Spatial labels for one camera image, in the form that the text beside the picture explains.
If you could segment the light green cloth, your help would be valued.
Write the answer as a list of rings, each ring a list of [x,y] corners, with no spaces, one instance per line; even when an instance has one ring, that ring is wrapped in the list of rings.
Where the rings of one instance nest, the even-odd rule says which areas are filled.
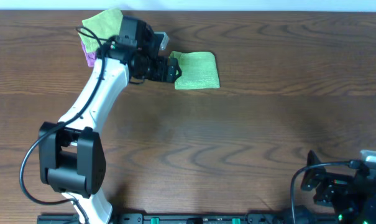
[[[169,58],[178,60],[182,75],[175,81],[176,90],[220,88],[216,57],[211,52],[173,51]]]

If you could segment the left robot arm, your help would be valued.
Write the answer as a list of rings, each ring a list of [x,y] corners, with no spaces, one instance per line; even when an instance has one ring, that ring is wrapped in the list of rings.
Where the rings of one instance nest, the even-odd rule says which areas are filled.
[[[182,75],[177,59],[158,54],[167,44],[165,32],[124,17],[119,33],[100,41],[92,74],[73,106],[39,130],[40,179],[73,204],[80,223],[109,223],[112,216],[101,188],[106,158],[100,135],[117,97],[129,84],[175,83]]]

